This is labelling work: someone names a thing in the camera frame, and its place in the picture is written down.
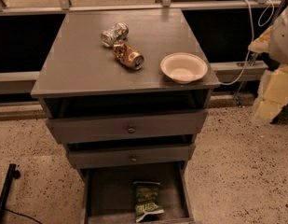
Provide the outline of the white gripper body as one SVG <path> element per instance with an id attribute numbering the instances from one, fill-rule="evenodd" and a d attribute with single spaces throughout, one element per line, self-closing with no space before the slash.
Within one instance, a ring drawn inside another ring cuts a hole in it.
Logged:
<path id="1" fill-rule="evenodd" d="M 251 122 L 262 126 L 274 120 L 288 105 L 288 64 L 281 64 L 273 72 L 265 71 L 257 93 Z"/>

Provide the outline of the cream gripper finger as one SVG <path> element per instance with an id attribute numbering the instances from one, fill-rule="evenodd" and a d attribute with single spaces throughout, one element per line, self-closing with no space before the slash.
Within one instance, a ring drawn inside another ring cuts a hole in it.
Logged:
<path id="1" fill-rule="evenodd" d="M 248 50 L 255 53 L 268 53 L 271 30 L 272 27 L 269 26 L 263 34 L 248 46 Z"/>

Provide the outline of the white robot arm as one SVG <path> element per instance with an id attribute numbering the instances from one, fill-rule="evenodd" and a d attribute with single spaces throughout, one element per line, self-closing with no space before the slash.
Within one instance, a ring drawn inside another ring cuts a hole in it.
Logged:
<path id="1" fill-rule="evenodd" d="M 267 53 L 280 66 L 266 71 L 261 78 L 258 97 L 254 102 L 252 124 L 266 125 L 288 105 L 288 6 L 266 31 L 256 38 L 248 50 Z"/>

